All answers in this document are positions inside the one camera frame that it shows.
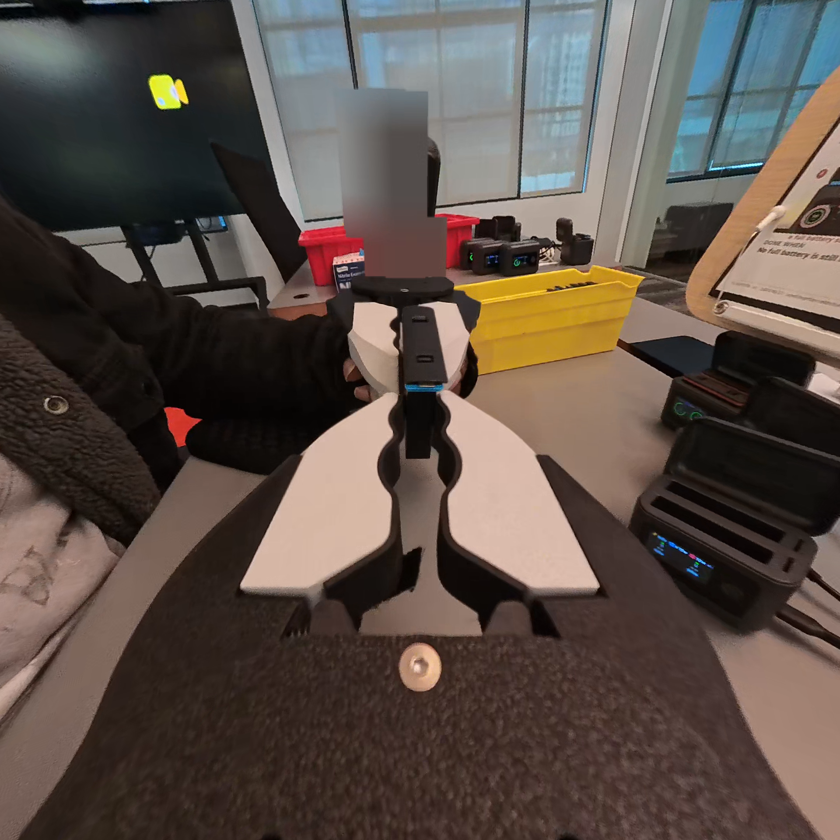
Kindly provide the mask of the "instruction sheet on wooden stand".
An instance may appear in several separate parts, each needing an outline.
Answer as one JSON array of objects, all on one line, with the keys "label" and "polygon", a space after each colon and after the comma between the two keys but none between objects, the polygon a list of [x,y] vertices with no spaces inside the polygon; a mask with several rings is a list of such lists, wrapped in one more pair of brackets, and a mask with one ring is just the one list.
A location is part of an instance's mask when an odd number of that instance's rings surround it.
[{"label": "instruction sheet on wooden stand", "polygon": [[838,124],[838,115],[839,70],[835,70],[804,106],[693,269],[686,301],[694,317],[731,330],[711,312],[714,305],[711,290],[756,225],[777,206],[804,164]]}]

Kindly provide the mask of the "black battery blue edge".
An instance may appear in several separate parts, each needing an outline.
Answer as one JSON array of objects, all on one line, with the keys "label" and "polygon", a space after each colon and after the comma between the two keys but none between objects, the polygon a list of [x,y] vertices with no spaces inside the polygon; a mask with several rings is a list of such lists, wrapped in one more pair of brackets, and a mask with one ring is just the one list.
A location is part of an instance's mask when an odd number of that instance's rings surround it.
[{"label": "black battery blue edge", "polygon": [[438,398],[448,382],[435,311],[429,306],[404,307],[400,337],[405,456],[428,459],[438,420]]}]

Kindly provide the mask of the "yellow plastic bin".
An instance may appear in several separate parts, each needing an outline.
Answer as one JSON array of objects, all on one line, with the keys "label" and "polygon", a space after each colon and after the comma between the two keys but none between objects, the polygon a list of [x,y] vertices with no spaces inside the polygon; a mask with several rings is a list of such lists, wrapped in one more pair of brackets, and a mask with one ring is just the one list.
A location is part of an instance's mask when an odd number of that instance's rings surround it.
[{"label": "yellow plastic bin", "polygon": [[[597,285],[545,291],[583,280]],[[614,350],[642,281],[637,274],[594,266],[456,286],[480,302],[470,336],[479,374]]]}]

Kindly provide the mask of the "black wall monitor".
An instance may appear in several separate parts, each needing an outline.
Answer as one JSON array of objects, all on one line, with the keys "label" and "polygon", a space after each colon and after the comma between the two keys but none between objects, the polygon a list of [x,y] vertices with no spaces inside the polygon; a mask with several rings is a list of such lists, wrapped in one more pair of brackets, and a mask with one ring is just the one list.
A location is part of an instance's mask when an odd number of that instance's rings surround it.
[{"label": "black wall monitor", "polygon": [[243,212],[212,144],[270,167],[231,2],[2,4],[2,195],[67,232]]}]

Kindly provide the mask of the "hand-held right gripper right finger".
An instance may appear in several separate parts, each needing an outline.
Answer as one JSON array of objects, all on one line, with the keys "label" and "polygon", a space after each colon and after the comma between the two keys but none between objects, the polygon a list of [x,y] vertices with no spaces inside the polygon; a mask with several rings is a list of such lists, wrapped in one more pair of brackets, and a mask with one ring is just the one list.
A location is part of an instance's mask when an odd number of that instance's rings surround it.
[{"label": "hand-held right gripper right finger", "polygon": [[499,604],[585,598],[600,583],[545,466],[517,434],[451,392],[437,398],[437,471],[444,484],[437,575],[480,622]]}]

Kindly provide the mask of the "black jacket orange stripe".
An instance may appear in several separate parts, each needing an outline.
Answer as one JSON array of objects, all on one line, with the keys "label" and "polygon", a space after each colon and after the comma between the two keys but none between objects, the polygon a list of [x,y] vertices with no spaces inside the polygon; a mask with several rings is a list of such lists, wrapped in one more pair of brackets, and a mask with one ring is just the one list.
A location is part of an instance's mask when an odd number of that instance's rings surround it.
[{"label": "black jacket orange stripe", "polygon": [[180,473],[189,453],[186,434],[197,421],[180,408],[168,409],[153,396],[144,396],[124,429],[129,442],[148,467],[162,494]]}]

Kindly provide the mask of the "person's left hand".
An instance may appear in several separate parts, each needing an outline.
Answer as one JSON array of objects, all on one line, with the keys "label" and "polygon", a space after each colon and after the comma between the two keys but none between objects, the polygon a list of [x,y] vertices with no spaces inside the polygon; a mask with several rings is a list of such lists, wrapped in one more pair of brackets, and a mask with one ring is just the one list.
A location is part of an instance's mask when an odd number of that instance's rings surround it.
[{"label": "person's left hand", "polygon": [[353,397],[355,400],[365,404],[372,402],[373,396],[370,384],[366,381],[362,371],[351,358],[347,358],[343,362],[342,375],[344,381],[353,387]]}]

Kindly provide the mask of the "printed paper sheet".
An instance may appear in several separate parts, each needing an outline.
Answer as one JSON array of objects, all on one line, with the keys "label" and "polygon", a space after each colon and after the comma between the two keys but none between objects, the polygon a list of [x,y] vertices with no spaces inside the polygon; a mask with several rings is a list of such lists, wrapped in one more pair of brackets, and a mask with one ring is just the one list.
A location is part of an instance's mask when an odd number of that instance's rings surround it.
[{"label": "printed paper sheet", "polygon": [[839,128],[836,123],[778,202],[786,213],[744,252],[723,301],[838,332]]}]

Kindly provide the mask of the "dark grey fleece garment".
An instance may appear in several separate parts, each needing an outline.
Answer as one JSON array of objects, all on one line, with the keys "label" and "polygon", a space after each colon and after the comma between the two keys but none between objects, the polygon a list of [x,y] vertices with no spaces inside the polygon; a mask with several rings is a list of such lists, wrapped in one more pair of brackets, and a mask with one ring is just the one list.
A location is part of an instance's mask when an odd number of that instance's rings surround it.
[{"label": "dark grey fleece garment", "polygon": [[161,500],[149,467],[123,430],[5,318],[1,449],[123,547]]}]

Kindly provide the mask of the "white board ledge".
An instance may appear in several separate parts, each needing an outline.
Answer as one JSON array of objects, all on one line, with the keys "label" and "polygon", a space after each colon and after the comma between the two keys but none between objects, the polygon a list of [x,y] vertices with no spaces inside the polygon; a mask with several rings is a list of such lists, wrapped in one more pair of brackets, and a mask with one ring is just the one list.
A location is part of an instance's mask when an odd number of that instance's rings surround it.
[{"label": "white board ledge", "polygon": [[749,333],[764,340],[778,340],[791,347],[807,351],[818,361],[839,365],[839,334],[798,318],[744,305],[733,301],[718,301],[711,312],[729,329]]}]

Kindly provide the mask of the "red plastic bin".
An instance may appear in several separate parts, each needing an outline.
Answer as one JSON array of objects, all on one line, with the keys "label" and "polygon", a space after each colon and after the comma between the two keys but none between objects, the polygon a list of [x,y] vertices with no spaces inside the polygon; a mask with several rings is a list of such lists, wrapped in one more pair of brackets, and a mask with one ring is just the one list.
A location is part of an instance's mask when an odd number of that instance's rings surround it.
[{"label": "red plastic bin", "polygon": [[[454,213],[437,213],[447,223],[446,268],[459,266],[459,251],[462,243],[473,237],[479,218]],[[363,254],[364,241],[349,237],[343,226],[314,228],[303,231],[298,243],[306,251],[316,286],[326,287],[337,283],[333,265],[348,255]]]}]

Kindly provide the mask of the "dark blue smartphone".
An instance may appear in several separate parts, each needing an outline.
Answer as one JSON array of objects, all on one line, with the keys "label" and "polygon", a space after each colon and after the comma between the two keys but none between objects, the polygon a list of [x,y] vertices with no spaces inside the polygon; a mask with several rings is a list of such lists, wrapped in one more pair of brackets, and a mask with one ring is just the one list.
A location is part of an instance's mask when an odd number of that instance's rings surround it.
[{"label": "dark blue smartphone", "polygon": [[624,343],[622,347],[671,379],[708,371],[714,353],[712,344],[686,335]]}]

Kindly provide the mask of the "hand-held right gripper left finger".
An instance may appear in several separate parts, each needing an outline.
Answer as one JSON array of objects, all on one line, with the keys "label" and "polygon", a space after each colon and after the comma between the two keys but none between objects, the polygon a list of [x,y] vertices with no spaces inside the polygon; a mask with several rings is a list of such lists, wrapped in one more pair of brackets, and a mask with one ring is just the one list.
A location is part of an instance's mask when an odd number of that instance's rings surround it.
[{"label": "hand-held right gripper left finger", "polygon": [[413,591],[423,556],[403,548],[403,403],[387,394],[291,458],[287,487],[239,583],[242,595],[340,603],[350,618]]}]

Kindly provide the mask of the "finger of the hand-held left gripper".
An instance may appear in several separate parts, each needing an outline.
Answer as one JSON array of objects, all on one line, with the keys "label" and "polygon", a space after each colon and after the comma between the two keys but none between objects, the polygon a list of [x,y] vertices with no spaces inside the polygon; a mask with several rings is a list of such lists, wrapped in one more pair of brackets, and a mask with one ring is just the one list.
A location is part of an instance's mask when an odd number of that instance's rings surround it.
[{"label": "finger of the hand-held left gripper", "polygon": [[349,333],[350,357],[375,400],[399,395],[400,319],[396,308],[382,303],[355,303]]},{"label": "finger of the hand-held left gripper", "polygon": [[470,394],[475,388],[475,352],[458,306],[437,305],[436,324],[447,375],[445,389]]}]

